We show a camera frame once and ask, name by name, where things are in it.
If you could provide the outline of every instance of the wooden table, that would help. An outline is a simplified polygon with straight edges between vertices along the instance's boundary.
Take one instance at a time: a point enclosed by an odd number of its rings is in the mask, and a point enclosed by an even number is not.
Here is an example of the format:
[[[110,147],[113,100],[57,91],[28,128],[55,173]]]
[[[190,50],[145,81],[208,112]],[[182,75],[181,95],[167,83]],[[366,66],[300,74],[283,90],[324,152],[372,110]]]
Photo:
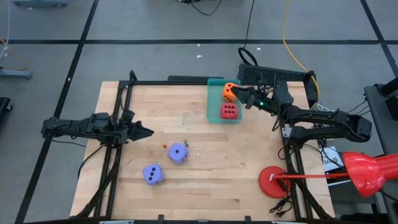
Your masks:
[[[302,83],[288,85],[295,105],[308,108]],[[113,112],[117,86],[118,82],[102,84],[96,113]],[[280,199],[264,195],[257,182],[260,171],[267,166],[286,169],[285,161],[277,157],[282,147],[280,131],[271,131],[276,117],[243,108],[238,124],[210,124],[206,119],[206,94],[205,85],[133,86],[130,109],[136,114],[134,121],[141,120],[155,134],[123,146],[113,219],[155,220],[159,214],[166,220],[243,220],[245,215],[252,220],[278,219],[269,210]],[[167,157],[162,145],[183,143],[184,139],[189,143],[189,156],[179,166]],[[315,141],[308,144],[317,146]],[[85,157],[98,146],[98,141],[89,140]],[[305,173],[322,174],[319,152],[308,146],[301,152]],[[104,154],[105,149],[82,169],[71,215],[80,212],[97,190]],[[160,164],[165,180],[150,187],[142,170],[153,163]],[[319,204],[334,217],[326,180],[308,179],[307,184]],[[107,201],[106,192],[102,214]],[[280,219],[294,220],[293,209]]]

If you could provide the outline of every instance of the purple die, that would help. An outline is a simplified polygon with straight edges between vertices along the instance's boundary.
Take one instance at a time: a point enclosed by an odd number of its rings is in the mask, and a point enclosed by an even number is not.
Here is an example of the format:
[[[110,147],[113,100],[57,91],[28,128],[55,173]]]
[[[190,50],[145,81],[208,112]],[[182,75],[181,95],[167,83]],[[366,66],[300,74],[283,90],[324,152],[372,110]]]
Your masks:
[[[167,155],[175,163],[182,164],[182,162],[188,155],[188,150],[183,145],[179,143],[174,143],[172,146],[170,146]]]
[[[142,174],[144,174],[144,179],[148,185],[155,185],[161,182],[164,178],[162,169],[160,169],[158,164],[146,166],[142,171]]]

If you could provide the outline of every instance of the plastic container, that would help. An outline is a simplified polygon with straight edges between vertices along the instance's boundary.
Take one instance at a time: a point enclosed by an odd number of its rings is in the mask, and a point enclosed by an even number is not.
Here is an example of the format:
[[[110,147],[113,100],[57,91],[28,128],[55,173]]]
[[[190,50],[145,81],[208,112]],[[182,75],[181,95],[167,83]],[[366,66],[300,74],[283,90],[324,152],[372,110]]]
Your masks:
[[[240,80],[226,80],[223,78],[209,78],[207,81],[207,108],[206,116],[210,123],[234,124],[242,119],[242,104],[236,99],[235,105],[238,108],[237,119],[221,119],[221,105],[225,103],[222,99],[225,83],[241,85]]]

